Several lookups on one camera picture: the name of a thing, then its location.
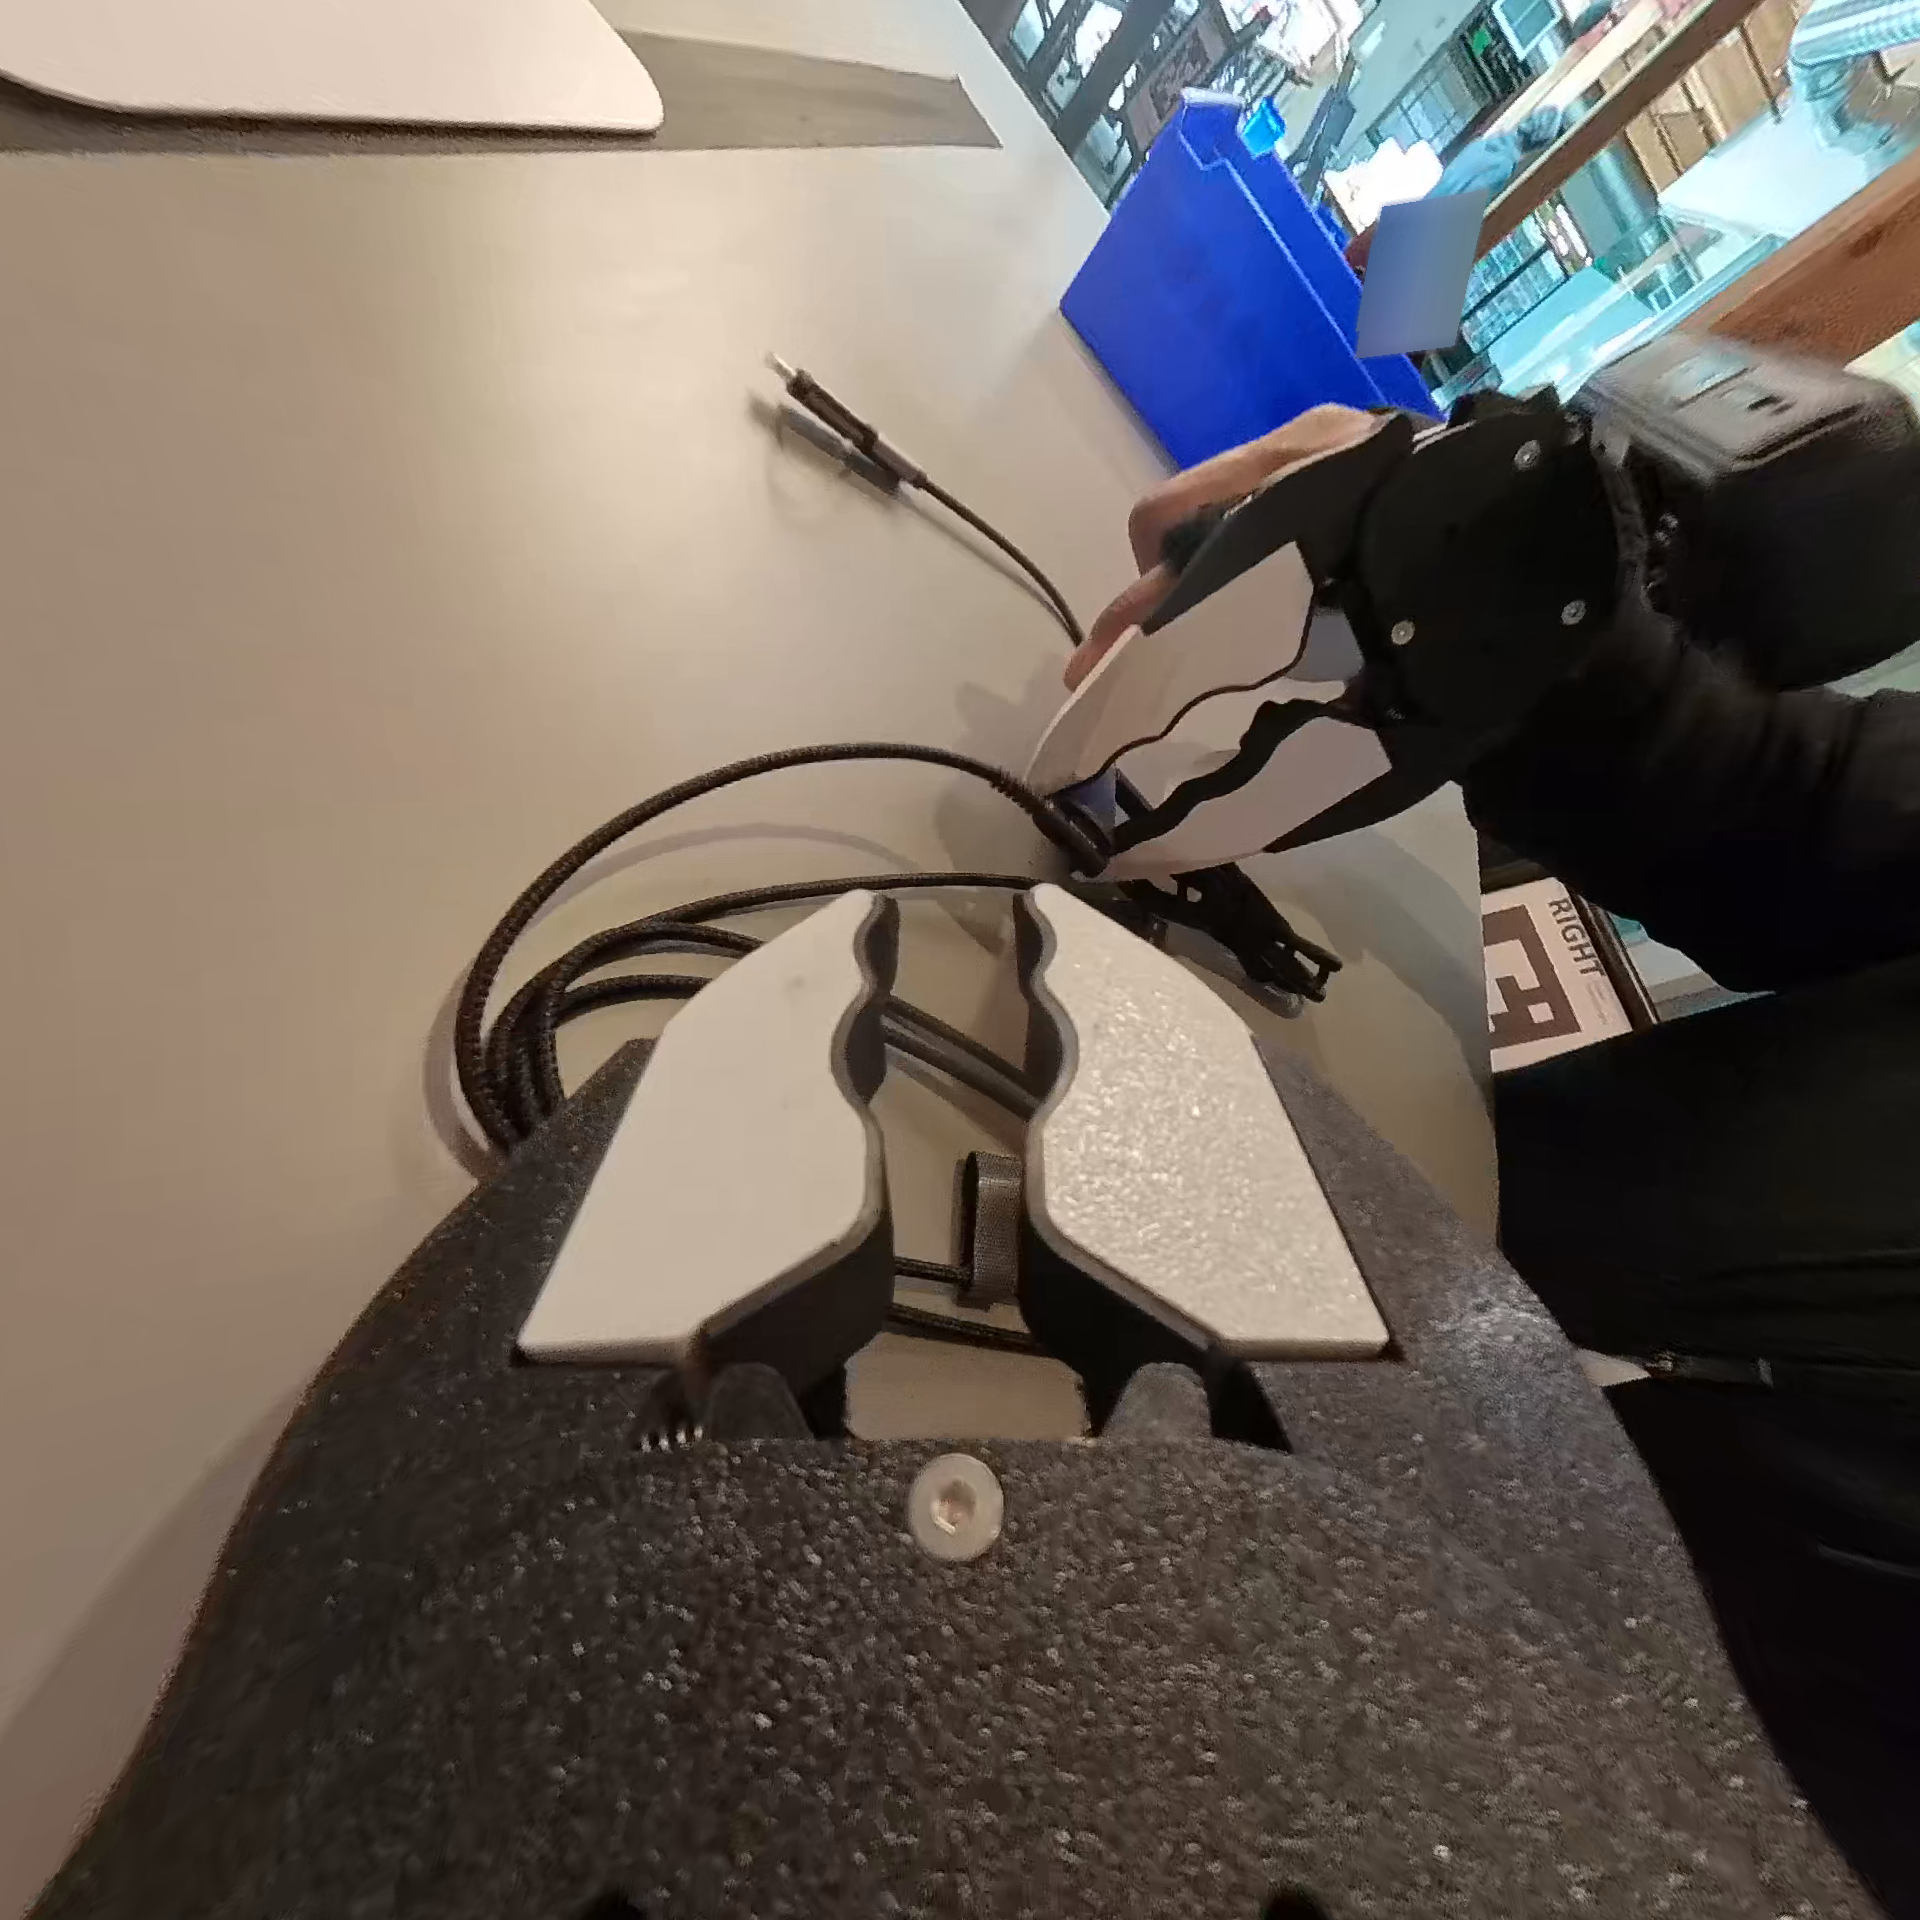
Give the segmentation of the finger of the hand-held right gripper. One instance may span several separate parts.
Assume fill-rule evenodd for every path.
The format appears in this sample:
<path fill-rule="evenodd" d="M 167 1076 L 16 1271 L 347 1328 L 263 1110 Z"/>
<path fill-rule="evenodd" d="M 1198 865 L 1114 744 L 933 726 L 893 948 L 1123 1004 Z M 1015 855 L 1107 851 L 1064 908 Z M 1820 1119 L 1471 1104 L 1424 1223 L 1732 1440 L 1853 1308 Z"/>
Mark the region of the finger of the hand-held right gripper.
<path fill-rule="evenodd" d="M 1114 708 L 1131 700 L 1277 687 L 1279 700 L 1334 702 L 1357 679 L 1352 627 L 1320 597 L 1327 569 L 1351 552 L 1367 497 L 1418 439 L 1410 416 L 1374 416 L 1383 423 L 1368 439 L 1277 472 L 1168 534 L 1176 583 L 1067 693 L 1031 758 L 1039 792 L 1063 792 L 1119 760 Z"/>
<path fill-rule="evenodd" d="M 1147 815 L 1115 833 L 1115 878 L 1170 878 L 1256 856 L 1296 833 L 1336 837 L 1391 819 L 1470 757 L 1466 726 L 1367 726 L 1332 702 L 1211 693 L 1114 708 L 1119 758 L 1170 774 Z"/>

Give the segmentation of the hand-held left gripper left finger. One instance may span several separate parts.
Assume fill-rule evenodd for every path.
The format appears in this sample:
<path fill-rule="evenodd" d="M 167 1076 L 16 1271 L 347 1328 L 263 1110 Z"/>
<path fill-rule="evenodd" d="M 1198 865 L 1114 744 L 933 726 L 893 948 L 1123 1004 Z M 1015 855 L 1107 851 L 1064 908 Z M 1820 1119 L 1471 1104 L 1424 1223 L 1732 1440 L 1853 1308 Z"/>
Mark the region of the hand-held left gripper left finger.
<path fill-rule="evenodd" d="M 751 1361 L 804 1396 L 879 1332 L 895 1247 L 874 1096 L 895 960 L 895 902 L 853 888 L 668 1020 L 520 1360 L 635 1361 L 690 1388 Z"/>

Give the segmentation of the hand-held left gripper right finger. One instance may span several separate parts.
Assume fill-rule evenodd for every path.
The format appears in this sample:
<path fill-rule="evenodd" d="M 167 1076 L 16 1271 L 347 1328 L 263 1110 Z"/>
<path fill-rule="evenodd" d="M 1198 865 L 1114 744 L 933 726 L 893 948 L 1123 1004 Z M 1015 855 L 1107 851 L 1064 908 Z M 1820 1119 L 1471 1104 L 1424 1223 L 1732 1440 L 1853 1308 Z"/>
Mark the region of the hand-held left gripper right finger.
<path fill-rule="evenodd" d="M 1093 1403 L 1174 1361 L 1379 1360 L 1389 1331 L 1255 1031 L 1044 883 L 1015 900 L 1027 1069 L 1020 1312 Z"/>

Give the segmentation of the person's right forearm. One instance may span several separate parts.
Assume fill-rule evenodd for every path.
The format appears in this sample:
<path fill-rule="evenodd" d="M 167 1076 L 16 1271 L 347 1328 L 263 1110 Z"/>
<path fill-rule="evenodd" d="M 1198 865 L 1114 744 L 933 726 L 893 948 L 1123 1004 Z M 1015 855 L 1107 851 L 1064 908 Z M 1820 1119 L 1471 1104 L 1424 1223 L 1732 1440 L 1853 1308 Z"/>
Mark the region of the person's right forearm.
<path fill-rule="evenodd" d="M 1778 689 L 1623 603 L 1470 768 L 1471 823 L 1732 992 L 1917 950 L 1917 700 Z"/>

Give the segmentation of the person's right hand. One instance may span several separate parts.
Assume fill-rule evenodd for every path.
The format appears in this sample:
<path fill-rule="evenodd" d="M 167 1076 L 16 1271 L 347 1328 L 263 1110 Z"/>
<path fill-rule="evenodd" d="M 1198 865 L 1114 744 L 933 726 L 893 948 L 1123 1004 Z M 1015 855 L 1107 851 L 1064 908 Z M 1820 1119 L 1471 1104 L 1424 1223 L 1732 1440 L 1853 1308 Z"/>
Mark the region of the person's right hand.
<path fill-rule="evenodd" d="M 1139 575 L 1090 621 L 1063 670 L 1063 686 L 1076 689 L 1101 657 L 1168 598 L 1176 583 L 1176 569 L 1166 560 L 1168 534 L 1202 510 L 1231 504 L 1260 491 L 1277 472 L 1368 439 L 1380 423 L 1380 416 L 1351 407 L 1316 404 L 1260 439 L 1182 468 L 1140 493 L 1126 519 Z"/>

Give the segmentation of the black-white patterned card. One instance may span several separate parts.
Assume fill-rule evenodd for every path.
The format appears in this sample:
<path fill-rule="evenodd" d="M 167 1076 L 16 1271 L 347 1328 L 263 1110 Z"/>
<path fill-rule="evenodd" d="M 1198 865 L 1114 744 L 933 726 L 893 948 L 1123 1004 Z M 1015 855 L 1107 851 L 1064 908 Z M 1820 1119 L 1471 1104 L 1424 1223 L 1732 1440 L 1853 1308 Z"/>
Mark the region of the black-white patterned card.
<path fill-rule="evenodd" d="M 1656 1024 L 1612 918 L 1562 880 L 1512 883 L 1479 904 L 1492 1073 Z"/>

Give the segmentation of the large blue plastic bin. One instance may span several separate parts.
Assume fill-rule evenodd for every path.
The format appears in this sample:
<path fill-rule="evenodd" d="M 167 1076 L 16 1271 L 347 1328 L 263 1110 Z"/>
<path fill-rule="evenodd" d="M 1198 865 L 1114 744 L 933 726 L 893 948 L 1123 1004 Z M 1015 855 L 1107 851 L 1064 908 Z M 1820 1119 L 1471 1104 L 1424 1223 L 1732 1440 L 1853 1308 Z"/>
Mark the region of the large blue plastic bin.
<path fill-rule="evenodd" d="M 1060 313 L 1180 468 L 1324 401 L 1438 417 L 1410 359 L 1355 352 L 1359 279 L 1223 92 L 1182 96 Z"/>

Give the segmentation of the wooden support beam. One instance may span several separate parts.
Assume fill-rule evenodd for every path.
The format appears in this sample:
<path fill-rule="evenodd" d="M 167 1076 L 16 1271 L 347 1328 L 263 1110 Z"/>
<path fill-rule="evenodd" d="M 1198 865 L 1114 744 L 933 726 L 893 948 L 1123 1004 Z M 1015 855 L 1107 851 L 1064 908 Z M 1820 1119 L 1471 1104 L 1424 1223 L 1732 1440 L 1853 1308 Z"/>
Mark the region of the wooden support beam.
<path fill-rule="evenodd" d="M 1765 255 L 1682 328 L 1851 364 L 1917 315 L 1917 199 L 1868 193 Z"/>

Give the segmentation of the person's black jacket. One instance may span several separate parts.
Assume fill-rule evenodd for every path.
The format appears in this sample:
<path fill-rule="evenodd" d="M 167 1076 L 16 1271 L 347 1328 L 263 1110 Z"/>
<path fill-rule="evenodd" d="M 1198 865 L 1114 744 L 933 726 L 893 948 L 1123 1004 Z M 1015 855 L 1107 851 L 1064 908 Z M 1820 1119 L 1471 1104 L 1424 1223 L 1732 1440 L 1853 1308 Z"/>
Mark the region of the person's black jacket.
<path fill-rule="evenodd" d="M 1799 1791 L 1917 1912 L 1917 972 L 1494 1087 L 1504 1256 L 1608 1390 Z"/>

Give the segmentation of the white metal stand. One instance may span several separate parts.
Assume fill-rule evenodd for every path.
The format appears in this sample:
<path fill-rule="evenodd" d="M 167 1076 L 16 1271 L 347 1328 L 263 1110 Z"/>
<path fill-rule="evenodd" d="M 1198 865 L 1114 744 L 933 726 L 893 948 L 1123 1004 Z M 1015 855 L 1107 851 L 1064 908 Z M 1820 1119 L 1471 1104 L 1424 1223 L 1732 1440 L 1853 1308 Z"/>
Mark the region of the white metal stand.
<path fill-rule="evenodd" d="M 655 134 L 655 79 L 587 1 L 4 1 L 2 73 L 150 118 Z"/>

